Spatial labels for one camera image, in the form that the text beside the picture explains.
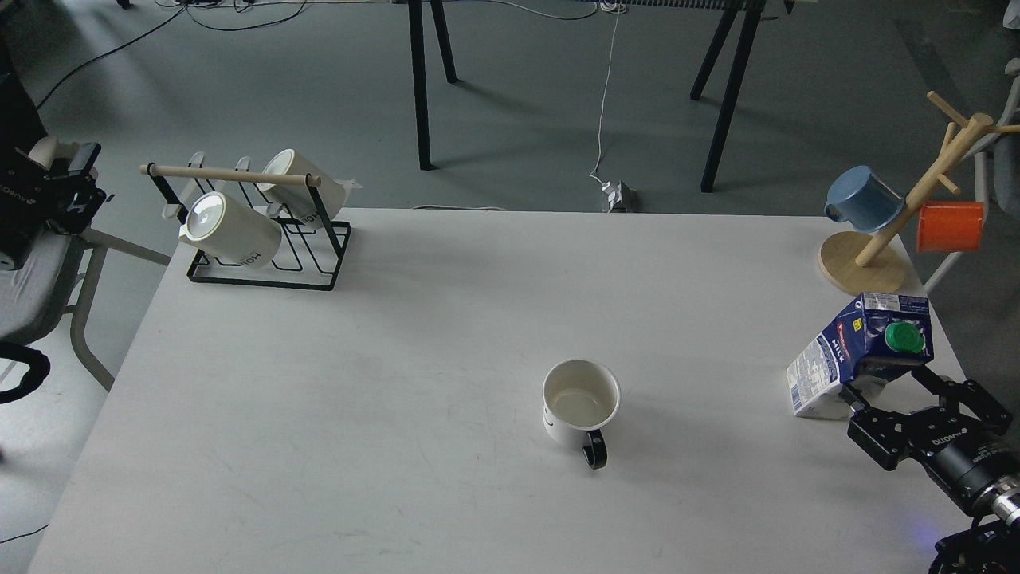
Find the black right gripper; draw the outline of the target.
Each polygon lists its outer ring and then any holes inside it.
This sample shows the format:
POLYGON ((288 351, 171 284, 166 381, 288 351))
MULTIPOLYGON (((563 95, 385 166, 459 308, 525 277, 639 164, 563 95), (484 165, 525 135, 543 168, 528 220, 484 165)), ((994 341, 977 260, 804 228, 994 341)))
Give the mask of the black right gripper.
POLYGON ((849 408, 849 438, 885 471, 906 458, 915 460, 966 515, 1017 515, 1018 452, 985 428, 1010 425, 1013 415, 976 380, 944 378, 924 364, 911 373, 940 397, 944 407, 889 413, 872 406, 852 383, 842 383, 838 397, 849 408), (959 414, 959 404, 981 422, 959 414))

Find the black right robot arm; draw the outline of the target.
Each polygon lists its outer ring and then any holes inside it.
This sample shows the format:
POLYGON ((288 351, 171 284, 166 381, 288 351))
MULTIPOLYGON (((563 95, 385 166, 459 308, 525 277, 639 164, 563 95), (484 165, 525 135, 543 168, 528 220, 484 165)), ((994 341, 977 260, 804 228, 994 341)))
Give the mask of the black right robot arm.
POLYGON ((1019 569, 1018 452, 1001 440, 1013 415, 974 380, 957 382, 926 366, 911 371, 936 406, 904 414, 871 406, 849 383, 839 396, 853 412, 846 432, 885 471, 915 460, 972 519, 936 542, 930 573, 1016 573, 1019 569))

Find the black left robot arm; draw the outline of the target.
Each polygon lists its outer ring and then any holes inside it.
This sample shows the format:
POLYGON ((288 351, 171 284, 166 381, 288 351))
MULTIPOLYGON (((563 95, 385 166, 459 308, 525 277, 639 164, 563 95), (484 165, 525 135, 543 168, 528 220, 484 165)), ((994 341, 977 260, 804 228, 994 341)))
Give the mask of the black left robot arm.
POLYGON ((33 342, 61 322, 84 254, 81 233, 107 199, 97 186, 98 143, 40 138, 29 154, 11 141, 24 136, 15 121, 26 113, 13 73, 2 75, 2 358, 26 364, 14 387, 2 392, 13 403, 36 392, 50 362, 33 342))

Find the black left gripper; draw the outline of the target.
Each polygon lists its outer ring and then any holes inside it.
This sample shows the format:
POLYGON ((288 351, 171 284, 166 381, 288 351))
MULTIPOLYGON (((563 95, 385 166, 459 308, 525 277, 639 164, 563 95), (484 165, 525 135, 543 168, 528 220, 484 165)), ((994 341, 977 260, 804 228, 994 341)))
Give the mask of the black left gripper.
POLYGON ((2 153, 1 265, 22 268, 37 236, 79 234, 91 225, 107 194, 97 186, 94 164, 101 145, 79 145, 63 173, 51 173, 28 154, 2 153))

